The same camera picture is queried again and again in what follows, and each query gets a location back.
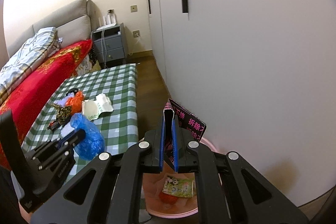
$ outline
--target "green and white tablecloth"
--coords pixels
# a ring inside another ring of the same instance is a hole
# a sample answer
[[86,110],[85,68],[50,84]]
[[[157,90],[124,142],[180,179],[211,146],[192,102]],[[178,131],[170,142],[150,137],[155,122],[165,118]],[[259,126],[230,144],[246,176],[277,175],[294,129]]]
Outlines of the green and white tablecloth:
[[[95,99],[100,93],[106,94],[111,99],[114,111],[102,113],[93,122],[105,138],[105,151],[112,155],[125,152],[127,148],[138,142],[136,80],[135,64],[117,66],[66,79],[48,100],[30,128],[21,146],[23,151],[28,152],[41,142],[60,137],[60,129],[54,132],[47,129],[49,123],[56,119],[56,110],[51,103],[64,98],[70,89],[78,88],[83,91],[85,99]],[[76,164],[71,169],[67,180],[88,163],[80,159],[76,152],[75,160]]]

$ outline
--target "gray headboard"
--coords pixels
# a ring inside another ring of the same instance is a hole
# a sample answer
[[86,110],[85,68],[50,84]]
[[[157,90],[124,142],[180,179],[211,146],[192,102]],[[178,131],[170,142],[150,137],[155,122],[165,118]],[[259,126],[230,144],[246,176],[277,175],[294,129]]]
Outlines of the gray headboard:
[[89,39],[91,31],[96,30],[98,26],[97,9],[92,0],[75,0],[31,25],[8,46],[7,51],[11,57],[41,28],[56,27],[58,37],[63,38],[61,48],[64,48],[77,41]]

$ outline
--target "food wrapper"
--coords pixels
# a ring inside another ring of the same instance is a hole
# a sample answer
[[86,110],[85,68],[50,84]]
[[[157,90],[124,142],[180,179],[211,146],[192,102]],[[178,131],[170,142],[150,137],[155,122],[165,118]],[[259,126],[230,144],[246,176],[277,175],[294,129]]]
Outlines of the food wrapper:
[[85,100],[82,102],[82,113],[88,120],[98,119],[103,112],[112,112],[113,107],[109,97],[104,93],[98,94],[96,100]]
[[192,198],[196,194],[195,180],[179,179],[167,175],[162,192],[179,198]]

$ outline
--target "red bedding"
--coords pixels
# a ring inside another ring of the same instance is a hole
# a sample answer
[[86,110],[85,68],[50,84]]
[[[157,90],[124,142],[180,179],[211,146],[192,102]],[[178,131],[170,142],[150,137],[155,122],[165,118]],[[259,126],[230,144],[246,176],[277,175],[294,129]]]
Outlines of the red bedding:
[[[91,47],[92,41],[88,39],[56,52],[33,71],[1,105],[0,114],[12,110],[20,144],[51,95],[72,75]],[[10,169],[1,144],[0,165]]]

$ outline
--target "nightstand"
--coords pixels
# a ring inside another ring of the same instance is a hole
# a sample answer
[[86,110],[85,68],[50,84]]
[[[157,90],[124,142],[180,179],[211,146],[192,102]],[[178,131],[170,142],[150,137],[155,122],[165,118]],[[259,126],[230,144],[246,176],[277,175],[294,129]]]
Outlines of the nightstand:
[[91,33],[93,48],[99,63],[104,63],[106,56],[106,62],[122,59],[123,64],[126,64],[128,48],[124,23],[104,29],[103,42],[101,41],[102,32],[103,30],[99,30]]

